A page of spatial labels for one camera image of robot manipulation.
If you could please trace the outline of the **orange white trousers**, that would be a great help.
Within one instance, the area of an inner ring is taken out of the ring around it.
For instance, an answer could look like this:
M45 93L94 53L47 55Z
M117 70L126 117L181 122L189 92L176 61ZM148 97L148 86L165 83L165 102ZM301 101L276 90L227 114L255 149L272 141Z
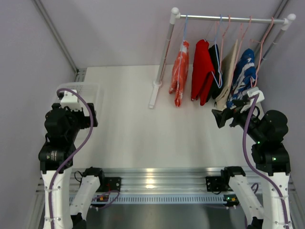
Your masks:
M180 107L185 84L188 76L189 68L189 43L184 40L175 59L171 83L169 87L169 94L175 94L174 104L176 107Z

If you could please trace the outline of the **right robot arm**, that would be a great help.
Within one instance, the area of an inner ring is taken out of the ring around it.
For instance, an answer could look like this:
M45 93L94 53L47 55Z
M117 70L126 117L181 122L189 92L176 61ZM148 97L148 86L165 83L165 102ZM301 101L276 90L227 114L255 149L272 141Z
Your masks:
M290 180L290 157L284 144L288 133L287 117L280 111L269 110L262 118L254 115L258 110L257 97L250 97L250 108L242 111L245 100L234 101L233 110L212 110L217 126L222 128L231 119L230 127L243 129L243 155L250 169L260 179L261 203L248 183L245 171L238 166L221 170L222 185L236 195L244 211L248 229L291 229L293 227L288 183Z

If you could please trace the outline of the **light blue wire hanger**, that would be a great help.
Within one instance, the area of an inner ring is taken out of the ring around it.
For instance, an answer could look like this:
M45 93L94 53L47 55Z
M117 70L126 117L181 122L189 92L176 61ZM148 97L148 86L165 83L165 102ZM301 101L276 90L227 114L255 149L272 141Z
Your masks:
M184 46L184 42L186 41L187 25L188 25L188 14L185 16L185 21L184 21L182 46Z

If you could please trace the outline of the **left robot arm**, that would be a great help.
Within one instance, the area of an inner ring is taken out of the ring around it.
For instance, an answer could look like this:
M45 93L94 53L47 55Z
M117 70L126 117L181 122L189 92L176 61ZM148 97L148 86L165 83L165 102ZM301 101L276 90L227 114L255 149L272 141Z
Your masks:
M92 103L88 107L93 117L83 110L73 111L59 103L46 114L46 141L39 152L40 170L45 190L45 229L85 229L86 217L95 192L104 185L101 168L90 167L83 173L81 185L70 202L70 178L76 150L74 141L81 129L96 127L96 112Z

